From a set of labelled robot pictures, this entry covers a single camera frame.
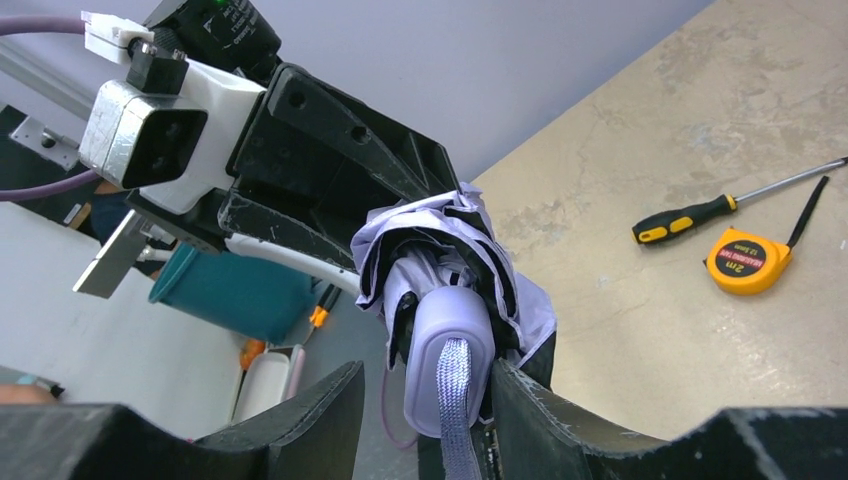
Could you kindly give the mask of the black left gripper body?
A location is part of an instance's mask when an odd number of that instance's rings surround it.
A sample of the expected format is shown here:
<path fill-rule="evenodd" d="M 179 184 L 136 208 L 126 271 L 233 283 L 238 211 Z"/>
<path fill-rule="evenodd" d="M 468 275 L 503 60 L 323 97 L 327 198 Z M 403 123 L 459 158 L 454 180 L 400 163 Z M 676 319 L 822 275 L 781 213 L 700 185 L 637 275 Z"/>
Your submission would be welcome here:
<path fill-rule="evenodd" d="M 129 203 L 210 252 L 241 234 L 307 255 L 347 255 L 372 208 L 398 199 L 398 124 L 284 65 L 229 164 L 235 184 L 185 214 L 133 193 Z"/>

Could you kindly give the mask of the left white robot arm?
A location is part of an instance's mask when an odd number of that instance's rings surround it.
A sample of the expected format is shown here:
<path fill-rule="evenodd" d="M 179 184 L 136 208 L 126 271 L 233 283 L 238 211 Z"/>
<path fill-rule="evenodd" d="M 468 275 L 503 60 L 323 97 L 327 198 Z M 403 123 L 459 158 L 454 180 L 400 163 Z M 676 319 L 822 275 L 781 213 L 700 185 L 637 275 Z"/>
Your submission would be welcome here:
<path fill-rule="evenodd" d="M 146 20 L 193 65 L 208 114 L 189 159 L 160 150 L 131 206 L 209 253 L 289 266 L 356 294 L 350 243 L 375 209 L 458 188 L 446 149 L 278 56 L 248 1 L 164 1 Z"/>

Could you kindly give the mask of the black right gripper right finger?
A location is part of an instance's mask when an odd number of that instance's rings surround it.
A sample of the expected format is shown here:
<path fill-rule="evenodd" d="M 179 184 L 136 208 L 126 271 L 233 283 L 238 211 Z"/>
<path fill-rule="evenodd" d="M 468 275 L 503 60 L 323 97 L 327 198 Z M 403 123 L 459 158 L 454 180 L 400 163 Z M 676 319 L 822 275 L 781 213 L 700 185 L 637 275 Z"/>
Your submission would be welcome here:
<path fill-rule="evenodd" d="M 844 408 L 729 408 L 664 441 L 626 429 L 499 360 L 491 370 L 507 479 L 844 479 Z"/>

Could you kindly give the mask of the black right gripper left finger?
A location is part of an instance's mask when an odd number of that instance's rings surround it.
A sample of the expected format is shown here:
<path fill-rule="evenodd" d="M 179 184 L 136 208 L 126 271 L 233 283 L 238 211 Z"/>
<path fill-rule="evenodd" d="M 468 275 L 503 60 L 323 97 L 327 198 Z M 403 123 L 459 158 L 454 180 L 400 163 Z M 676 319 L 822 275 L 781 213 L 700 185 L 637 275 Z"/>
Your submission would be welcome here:
<path fill-rule="evenodd" d="M 248 420 L 188 441 L 119 404 L 5 405 L 4 479 L 350 479 L 365 394 L 347 362 Z"/>

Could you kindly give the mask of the lilac umbrella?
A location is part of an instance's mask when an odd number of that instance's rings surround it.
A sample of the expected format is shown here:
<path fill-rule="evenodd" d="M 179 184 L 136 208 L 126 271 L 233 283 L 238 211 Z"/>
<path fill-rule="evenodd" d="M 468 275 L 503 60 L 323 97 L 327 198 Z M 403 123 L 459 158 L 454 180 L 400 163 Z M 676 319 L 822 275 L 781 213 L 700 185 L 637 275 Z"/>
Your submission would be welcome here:
<path fill-rule="evenodd" d="M 470 184 L 374 209 L 354 234 L 357 306 L 382 315 L 387 361 L 405 365 L 404 416 L 441 444 L 449 479 L 478 479 L 472 428 L 488 422 L 493 363 L 539 358 L 552 369 L 557 316 L 549 295 L 517 273 Z"/>

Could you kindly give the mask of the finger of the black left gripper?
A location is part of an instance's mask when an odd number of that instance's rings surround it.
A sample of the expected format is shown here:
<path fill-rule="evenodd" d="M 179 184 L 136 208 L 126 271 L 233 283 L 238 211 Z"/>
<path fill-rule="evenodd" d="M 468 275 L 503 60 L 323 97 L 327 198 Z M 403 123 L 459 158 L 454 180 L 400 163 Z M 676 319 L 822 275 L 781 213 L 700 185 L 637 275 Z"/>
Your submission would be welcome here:
<path fill-rule="evenodd" d="M 409 201 L 459 187 L 444 146 L 298 65 L 277 67 L 266 109 L 283 131 L 289 159 L 319 181 L 348 165 Z"/>
<path fill-rule="evenodd" d="M 224 196 L 217 215 L 222 230 L 286 247 L 343 270 L 354 271 L 349 243 L 309 215 L 277 211 L 238 192 Z"/>

